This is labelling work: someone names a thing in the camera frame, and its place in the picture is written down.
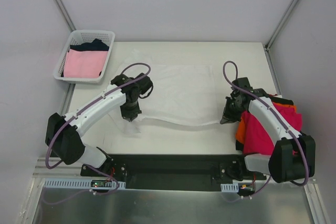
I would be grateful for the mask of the white t shirt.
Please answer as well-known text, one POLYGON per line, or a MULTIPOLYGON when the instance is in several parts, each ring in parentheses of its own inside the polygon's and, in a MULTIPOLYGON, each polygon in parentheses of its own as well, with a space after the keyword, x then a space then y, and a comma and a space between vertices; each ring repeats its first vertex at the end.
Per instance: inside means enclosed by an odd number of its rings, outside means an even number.
POLYGON ((158 120, 187 127, 219 124, 214 70, 211 65, 182 65, 160 62, 157 55, 133 49, 119 64, 122 71, 136 77, 150 70, 153 89, 139 100, 141 114, 132 122, 121 116, 120 108, 108 113, 108 118, 124 134, 140 132, 144 120, 158 120))

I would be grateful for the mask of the white plastic laundry basket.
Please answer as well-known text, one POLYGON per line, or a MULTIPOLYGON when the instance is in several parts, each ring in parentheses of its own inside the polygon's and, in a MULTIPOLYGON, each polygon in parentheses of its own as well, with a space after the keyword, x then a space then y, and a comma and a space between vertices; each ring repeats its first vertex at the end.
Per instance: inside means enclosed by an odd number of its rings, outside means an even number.
POLYGON ((54 68, 56 80, 99 84, 109 61, 115 33, 107 30, 75 30, 70 33, 54 68))

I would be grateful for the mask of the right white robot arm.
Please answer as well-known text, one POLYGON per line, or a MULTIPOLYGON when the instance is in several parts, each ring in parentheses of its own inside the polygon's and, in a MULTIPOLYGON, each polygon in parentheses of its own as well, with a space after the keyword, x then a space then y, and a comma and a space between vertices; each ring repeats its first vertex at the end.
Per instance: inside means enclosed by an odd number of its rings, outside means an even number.
POLYGON ((248 78, 237 78, 229 84, 232 92, 226 97, 220 123, 235 123, 247 112, 261 124, 274 145, 270 155, 246 154, 244 161, 236 166, 237 176, 248 179, 259 172, 270 175, 277 183, 306 185, 314 175, 314 139, 295 130, 276 109, 270 96, 263 89, 253 89, 248 78))

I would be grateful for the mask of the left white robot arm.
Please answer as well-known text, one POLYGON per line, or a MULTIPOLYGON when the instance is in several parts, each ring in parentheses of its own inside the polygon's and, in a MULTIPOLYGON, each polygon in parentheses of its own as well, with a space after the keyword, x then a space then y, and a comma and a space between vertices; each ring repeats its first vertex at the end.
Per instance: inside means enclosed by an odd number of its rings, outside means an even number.
POLYGON ((138 100, 146 98, 152 90, 153 82, 147 74, 141 73, 135 78, 120 74, 97 97, 76 111, 65 115, 54 113, 47 124, 47 153, 54 153, 66 165, 79 162, 91 166, 99 176, 109 174, 111 161, 108 154, 83 143, 81 138, 116 108, 120 109, 122 119, 132 122, 142 112, 138 100))

